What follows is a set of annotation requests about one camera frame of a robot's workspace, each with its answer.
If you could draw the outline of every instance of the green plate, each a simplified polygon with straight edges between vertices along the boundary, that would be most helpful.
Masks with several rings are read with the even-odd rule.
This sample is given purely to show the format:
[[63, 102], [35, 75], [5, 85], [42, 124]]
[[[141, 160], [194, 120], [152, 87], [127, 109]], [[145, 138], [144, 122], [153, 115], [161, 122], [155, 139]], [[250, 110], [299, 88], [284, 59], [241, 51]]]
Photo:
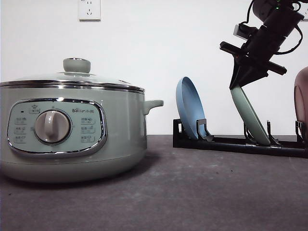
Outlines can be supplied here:
[[231, 95], [234, 104], [251, 135], [259, 144], [270, 146], [269, 137], [266, 134], [266, 131], [264, 130], [243, 89], [240, 86], [236, 86], [231, 89]]

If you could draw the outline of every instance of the pot lid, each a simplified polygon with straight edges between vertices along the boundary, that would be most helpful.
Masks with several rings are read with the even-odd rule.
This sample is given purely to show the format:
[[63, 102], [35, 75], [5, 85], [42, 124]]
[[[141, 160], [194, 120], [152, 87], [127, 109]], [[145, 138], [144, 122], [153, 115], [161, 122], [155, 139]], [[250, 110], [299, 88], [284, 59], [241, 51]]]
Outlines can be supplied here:
[[91, 63], [81, 58], [68, 58], [63, 60], [64, 72], [35, 75], [13, 81], [2, 82], [4, 86], [19, 85], [74, 85], [88, 87], [104, 87], [115, 89], [128, 89], [144, 92], [144, 89], [131, 85], [123, 80], [117, 80], [90, 74]]

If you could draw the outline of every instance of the control knob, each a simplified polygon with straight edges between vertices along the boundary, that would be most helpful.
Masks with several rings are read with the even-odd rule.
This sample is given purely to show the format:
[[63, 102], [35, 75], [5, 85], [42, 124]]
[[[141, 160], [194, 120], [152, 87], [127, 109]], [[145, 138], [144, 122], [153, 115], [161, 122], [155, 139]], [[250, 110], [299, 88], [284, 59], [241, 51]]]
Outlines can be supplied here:
[[46, 111], [38, 116], [34, 130], [36, 136], [45, 143], [58, 143], [67, 137], [70, 121], [60, 111]]

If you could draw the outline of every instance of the pot handle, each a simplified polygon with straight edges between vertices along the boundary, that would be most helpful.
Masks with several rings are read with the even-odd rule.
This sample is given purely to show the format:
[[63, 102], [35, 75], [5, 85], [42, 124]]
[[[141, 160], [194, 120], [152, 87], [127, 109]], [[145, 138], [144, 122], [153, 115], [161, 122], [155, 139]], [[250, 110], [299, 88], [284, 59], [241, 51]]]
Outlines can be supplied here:
[[143, 114], [149, 114], [150, 110], [155, 107], [164, 106], [164, 101], [162, 100], [149, 100], [143, 102]]

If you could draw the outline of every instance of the brown object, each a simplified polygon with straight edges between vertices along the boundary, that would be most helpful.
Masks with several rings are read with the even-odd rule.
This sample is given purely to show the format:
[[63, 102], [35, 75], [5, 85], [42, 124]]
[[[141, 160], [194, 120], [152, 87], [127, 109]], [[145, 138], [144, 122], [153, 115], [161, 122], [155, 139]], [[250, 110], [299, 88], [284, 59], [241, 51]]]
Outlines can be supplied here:
[[296, 76], [294, 84], [294, 103], [298, 121], [308, 124], [308, 67], [302, 69]]

